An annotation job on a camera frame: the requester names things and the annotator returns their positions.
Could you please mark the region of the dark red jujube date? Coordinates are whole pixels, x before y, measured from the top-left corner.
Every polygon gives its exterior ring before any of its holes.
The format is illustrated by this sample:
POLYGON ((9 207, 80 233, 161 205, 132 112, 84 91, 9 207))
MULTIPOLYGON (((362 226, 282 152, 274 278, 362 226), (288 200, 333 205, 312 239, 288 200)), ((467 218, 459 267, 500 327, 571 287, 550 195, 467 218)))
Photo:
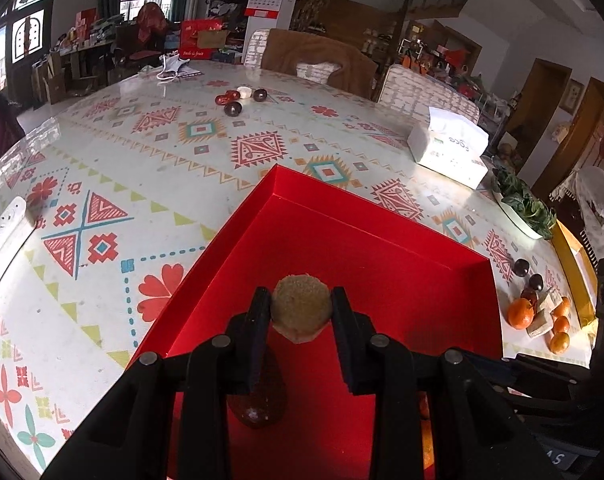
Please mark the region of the dark red jujube date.
POLYGON ((270 346, 266 346, 259 375, 251 391, 227 396, 227 406, 244 426, 261 429, 279 422, 287 405, 287 388, 277 356, 270 346))

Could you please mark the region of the beige cake cube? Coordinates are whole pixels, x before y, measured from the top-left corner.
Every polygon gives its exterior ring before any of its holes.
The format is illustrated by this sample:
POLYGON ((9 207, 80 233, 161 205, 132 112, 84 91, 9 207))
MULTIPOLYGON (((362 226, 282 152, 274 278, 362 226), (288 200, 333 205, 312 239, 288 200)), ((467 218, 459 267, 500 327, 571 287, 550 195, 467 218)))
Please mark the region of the beige cake cube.
POLYGON ((533 317, 530 325, 526 327, 527 336, 535 339, 552 330, 553 318, 549 310, 539 310, 533 317))

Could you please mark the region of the orange tangerine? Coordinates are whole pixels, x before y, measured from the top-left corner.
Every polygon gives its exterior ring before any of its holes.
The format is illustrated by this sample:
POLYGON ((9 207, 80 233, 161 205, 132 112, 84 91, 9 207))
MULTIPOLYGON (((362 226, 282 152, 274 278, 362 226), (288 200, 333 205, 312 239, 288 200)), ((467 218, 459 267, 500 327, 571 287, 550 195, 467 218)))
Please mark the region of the orange tangerine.
POLYGON ((525 298, 514 300, 507 310, 507 321, 516 330, 526 330, 533 322, 535 308, 525 298))

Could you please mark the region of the red tray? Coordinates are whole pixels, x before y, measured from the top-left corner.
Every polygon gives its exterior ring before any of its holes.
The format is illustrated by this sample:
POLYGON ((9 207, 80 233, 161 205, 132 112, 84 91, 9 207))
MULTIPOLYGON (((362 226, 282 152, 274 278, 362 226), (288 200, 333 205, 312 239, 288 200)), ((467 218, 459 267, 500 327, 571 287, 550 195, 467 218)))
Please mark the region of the red tray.
MULTIPOLYGON (((451 347, 502 355, 489 260, 370 200, 276 166, 219 230, 142 339, 140 350, 178 356, 221 333, 255 289, 308 274, 343 287, 355 311, 413 351, 451 347)), ((288 405, 261 429, 229 424, 238 479, 364 479, 373 399, 343 382, 330 328, 295 344, 267 337, 288 405)))

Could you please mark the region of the dark cherry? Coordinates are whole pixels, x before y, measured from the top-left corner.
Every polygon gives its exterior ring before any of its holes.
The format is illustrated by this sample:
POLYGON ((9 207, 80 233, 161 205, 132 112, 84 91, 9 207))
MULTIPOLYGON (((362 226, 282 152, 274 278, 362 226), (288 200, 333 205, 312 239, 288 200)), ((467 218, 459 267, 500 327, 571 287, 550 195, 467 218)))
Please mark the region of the dark cherry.
POLYGON ((530 263, 523 258, 515 260, 512 271, 516 276, 525 278, 530 273, 530 263))
POLYGON ((535 290, 535 292, 541 292, 544 289, 544 279, 538 273, 533 274, 528 279, 527 287, 535 290))

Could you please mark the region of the plate of green vegetables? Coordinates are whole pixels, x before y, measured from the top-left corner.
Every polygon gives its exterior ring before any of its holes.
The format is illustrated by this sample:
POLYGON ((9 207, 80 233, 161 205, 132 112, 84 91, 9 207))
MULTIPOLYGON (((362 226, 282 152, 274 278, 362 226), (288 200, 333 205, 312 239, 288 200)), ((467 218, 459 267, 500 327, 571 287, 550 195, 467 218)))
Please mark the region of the plate of green vegetables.
POLYGON ((556 226, 556 211, 537 198, 528 185, 512 171, 495 167, 495 190, 500 195, 500 205, 510 207, 514 214, 544 240, 552 239, 556 226))

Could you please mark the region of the white tissue box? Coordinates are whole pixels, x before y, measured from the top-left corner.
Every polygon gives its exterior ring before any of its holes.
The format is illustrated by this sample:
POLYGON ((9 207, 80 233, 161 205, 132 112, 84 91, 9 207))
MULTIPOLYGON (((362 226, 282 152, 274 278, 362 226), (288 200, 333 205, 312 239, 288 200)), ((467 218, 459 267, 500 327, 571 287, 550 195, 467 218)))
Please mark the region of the white tissue box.
POLYGON ((428 123, 413 127, 407 144, 417 164, 471 190, 488 173, 480 159, 488 147, 488 133, 451 110, 430 106, 428 123))

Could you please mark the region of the white patterned chair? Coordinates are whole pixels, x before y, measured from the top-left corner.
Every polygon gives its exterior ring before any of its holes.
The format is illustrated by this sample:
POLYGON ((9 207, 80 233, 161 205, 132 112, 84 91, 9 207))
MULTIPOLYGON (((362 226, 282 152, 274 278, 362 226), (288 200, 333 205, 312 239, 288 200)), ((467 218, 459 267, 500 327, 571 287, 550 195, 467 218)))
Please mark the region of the white patterned chair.
POLYGON ((449 110, 466 117, 475 125, 480 119, 480 109, 461 93, 399 64, 387 70, 378 103, 408 115, 423 125, 430 121, 431 107, 449 110))

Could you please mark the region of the brown covered chair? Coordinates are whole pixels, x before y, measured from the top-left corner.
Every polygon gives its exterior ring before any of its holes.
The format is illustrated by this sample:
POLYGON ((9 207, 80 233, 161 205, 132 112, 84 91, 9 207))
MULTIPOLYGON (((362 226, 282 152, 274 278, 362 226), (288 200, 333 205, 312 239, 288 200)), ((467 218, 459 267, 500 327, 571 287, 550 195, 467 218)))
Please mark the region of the brown covered chair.
POLYGON ((336 65, 338 68, 327 78, 328 86, 366 100, 372 96, 377 64, 357 48, 307 32, 270 29, 261 67, 295 76, 301 63, 336 65))

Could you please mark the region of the red gift box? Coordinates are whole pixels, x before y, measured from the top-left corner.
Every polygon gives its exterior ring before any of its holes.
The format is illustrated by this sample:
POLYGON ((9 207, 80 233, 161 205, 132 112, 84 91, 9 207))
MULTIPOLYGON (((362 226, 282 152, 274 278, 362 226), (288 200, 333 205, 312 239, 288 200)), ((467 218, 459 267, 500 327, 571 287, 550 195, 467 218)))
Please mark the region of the red gift box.
POLYGON ((182 21, 178 53, 186 60, 210 60, 224 47, 228 32, 219 18, 182 21))

